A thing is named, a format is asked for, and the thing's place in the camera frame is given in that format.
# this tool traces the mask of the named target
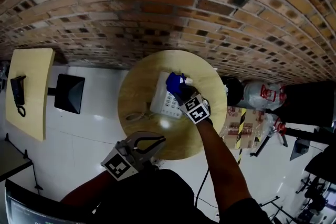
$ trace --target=wooden table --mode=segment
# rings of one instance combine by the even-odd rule
[[[166,137],[166,146],[161,150],[161,159],[184,159],[203,148],[196,126],[185,116],[180,119],[154,114],[129,122],[125,117],[144,111],[155,93],[161,71],[181,74],[193,79],[201,95],[211,106],[211,120],[219,133],[224,125],[227,100],[224,85],[215,69],[205,60],[190,52],[166,50],[152,54],[138,62],[127,74],[118,97],[118,115],[126,135],[136,131],[149,131]]]
[[[14,50],[8,75],[6,119],[40,141],[46,138],[48,80],[54,56],[53,49]],[[17,112],[10,79],[24,75],[26,116],[22,117]]]

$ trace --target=black shirt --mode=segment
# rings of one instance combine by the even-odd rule
[[[95,223],[215,223],[194,206],[191,187],[171,170],[138,173],[111,186]],[[219,213],[219,223],[270,223],[252,198]]]

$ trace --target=human arm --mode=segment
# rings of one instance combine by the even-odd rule
[[[206,120],[196,126],[203,141],[219,212],[223,212],[251,195],[235,158],[213,126]]]
[[[61,203],[92,212],[101,202],[104,192],[116,182],[108,171],[104,171],[74,189],[61,200]]]

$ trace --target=yellow and black tape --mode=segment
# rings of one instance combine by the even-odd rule
[[[242,115],[240,117],[240,124],[239,124],[239,129],[238,129],[238,137],[237,137],[237,142],[236,142],[236,149],[239,149],[239,157],[238,157],[238,165],[240,164],[241,156],[243,153],[243,149],[241,149],[241,139],[242,139],[242,132],[243,132],[243,127],[244,127],[244,122],[245,122],[245,115],[246,115],[246,109],[242,109]]]

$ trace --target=person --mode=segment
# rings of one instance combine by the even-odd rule
[[[202,120],[196,126],[214,185],[219,223],[270,223],[251,198],[236,160],[211,123]],[[92,223],[215,223],[195,207],[194,197],[191,187],[175,172],[148,169],[119,182],[105,171],[61,202],[90,215],[88,222]]]

